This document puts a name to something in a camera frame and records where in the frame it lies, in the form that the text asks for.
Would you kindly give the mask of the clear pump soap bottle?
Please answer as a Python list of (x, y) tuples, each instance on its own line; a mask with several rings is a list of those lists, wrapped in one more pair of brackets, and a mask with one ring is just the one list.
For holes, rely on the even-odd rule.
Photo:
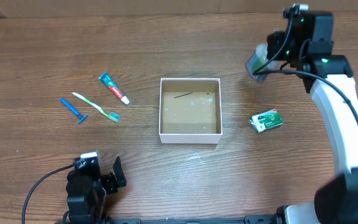
[(257, 70), (259, 67), (263, 66), (266, 62), (268, 62), (267, 58), (267, 44), (259, 44), (254, 54), (251, 56), (249, 61), (246, 63), (246, 69), (251, 75), (251, 77), (258, 81), (263, 82), (267, 75), (254, 75), (253, 72)]

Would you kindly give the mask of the green soap bar packet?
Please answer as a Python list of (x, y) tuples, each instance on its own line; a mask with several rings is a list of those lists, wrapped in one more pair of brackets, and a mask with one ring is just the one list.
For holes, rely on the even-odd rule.
[(260, 114), (255, 114), (250, 118), (249, 121), (257, 133), (262, 133), (266, 130), (279, 127), (283, 124), (283, 119), (276, 109), (272, 109)]

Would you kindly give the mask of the red green toothpaste tube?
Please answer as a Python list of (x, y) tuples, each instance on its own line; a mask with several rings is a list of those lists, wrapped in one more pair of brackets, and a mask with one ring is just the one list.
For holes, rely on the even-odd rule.
[(110, 77), (108, 72), (104, 72), (99, 77), (99, 80), (101, 80), (125, 105), (128, 105), (130, 103), (128, 97), (125, 94), (123, 94), (123, 92), (119, 89), (119, 87)]

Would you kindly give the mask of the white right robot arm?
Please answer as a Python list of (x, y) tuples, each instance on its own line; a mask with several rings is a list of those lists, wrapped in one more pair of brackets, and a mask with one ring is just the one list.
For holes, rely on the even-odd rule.
[(358, 98), (352, 68), (333, 54), (334, 17), (305, 5), (284, 10), (284, 32), (268, 36), (267, 57), (284, 60), (303, 80), (326, 127), (335, 163), (333, 180), (311, 202), (282, 209), (284, 223), (358, 223)]

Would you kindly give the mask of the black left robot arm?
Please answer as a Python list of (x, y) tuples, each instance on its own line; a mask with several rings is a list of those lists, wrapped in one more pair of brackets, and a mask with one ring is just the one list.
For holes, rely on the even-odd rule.
[(73, 170), (68, 173), (66, 191), (68, 211), (63, 223), (112, 223), (111, 217), (103, 213), (108, 194), (127, 185), (121, 158), (117, 157), (112, 171), (102, 175), (97, 153), (74, 160)]

